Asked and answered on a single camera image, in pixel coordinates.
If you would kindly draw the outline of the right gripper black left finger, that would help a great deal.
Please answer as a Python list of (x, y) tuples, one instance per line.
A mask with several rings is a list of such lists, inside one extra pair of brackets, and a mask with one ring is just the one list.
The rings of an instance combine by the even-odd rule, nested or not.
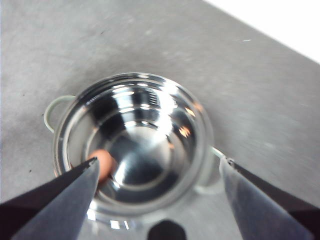
[(0, 204), (2, 240), (78, 238), (100, 172), (91, 158), (55, 179)]

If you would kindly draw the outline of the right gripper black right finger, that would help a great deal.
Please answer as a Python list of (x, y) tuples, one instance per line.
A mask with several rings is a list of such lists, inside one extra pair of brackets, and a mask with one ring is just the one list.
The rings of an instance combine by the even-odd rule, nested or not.
[(219, 171), (245, 240), (318, 240), (320, 209), (258, 177), (231, 158)]

